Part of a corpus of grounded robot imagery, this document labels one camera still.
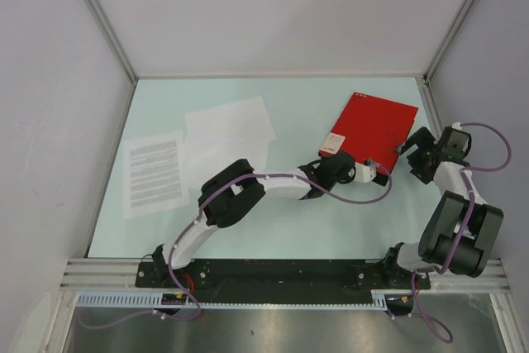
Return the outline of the red and black file folder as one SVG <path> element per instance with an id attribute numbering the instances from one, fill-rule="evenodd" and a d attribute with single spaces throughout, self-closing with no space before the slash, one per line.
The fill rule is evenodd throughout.
<path id="1" fill-rule="evenodd" d="M 412 129 L 418 108 L 355 92 L 322 143 L 320 156 L 340 151 L 363 164 L 379 164 L 374 182 L 384 186 L 398 160 L 397 148 Z"/>

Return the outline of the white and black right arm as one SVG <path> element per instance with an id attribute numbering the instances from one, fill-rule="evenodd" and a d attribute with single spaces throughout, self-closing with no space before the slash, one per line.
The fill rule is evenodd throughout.
<path id="1" fill-rule="evenodd" d="M 413 149 L 407 156 L 411 174 L 424 184 L 437 186 L 441 199 L 419 242 L 401 242 L 388 249 L 381 277 L 391 288 L 402 287 L 414 271 L 449 271 L 476 278 L 486 267 L 503 223 L 503 211 L 479 194 L 473 172 L 505 168 L 512 151 L 508 150 L 508 157 L 500 166 L 471 166 L 466 157 L 472 136 L 463 130 L 465 126 L 447 126 L 438 139 L 422 127 L 398 147 L 400 155 Z"/>

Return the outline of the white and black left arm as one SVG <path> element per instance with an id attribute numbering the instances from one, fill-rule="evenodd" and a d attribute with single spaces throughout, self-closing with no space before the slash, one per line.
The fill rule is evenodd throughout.
<path id="1" fill-rule="evenodd" d="M 176 285 L 196 251 L 216 231 L 234 226 L 262 199 L 280 197 L 320 198 L 336 184 L 359 182 L 371 172 L 347 153 L 322 157 L 290 173 L 257 173 L 246 159 L 239 159 L 202 187 L 198 215 L 173 243 L 158 246 L 152 254 L 155 278 L 164 286 Z"/>

